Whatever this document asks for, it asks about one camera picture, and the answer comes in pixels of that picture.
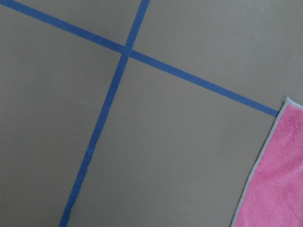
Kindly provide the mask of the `pink towel grey back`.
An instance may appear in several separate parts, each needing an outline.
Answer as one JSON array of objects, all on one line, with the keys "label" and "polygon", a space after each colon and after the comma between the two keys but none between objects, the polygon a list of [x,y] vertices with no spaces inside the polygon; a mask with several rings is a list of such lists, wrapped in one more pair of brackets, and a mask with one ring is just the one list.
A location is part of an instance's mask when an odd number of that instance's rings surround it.
[{"label": "pink towel grey back", "polygon": [[232,227],[303,225],[303,107],[286,98],[251,169]]}]

